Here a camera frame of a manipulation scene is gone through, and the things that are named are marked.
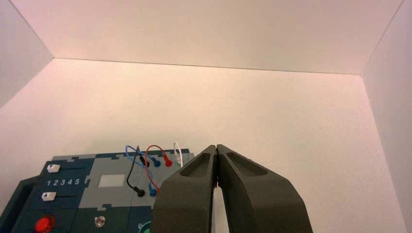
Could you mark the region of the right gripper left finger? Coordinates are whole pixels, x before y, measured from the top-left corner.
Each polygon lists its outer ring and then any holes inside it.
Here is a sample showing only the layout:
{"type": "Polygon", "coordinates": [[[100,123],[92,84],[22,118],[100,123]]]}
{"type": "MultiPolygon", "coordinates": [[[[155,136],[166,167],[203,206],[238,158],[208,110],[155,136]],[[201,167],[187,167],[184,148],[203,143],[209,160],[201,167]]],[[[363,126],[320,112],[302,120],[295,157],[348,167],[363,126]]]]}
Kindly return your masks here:
{"type": "Polygon", "coordinates": [[[154,202],[152,232],[211,232],[216,163],[216,146],[210,145],[162,183],[154,202]]]}

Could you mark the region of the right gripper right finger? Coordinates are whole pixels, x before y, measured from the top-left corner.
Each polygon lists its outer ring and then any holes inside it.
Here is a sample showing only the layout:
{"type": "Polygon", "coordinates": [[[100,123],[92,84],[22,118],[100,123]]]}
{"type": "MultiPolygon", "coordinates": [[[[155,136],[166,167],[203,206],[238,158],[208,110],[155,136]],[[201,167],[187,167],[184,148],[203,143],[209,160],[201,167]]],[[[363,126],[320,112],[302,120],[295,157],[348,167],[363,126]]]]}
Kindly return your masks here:
{"type": "Polygon", "coordinates": [[[285,177],[219,144],[218,185],[231,233],[311,233],[305,203],[285,177]]]}

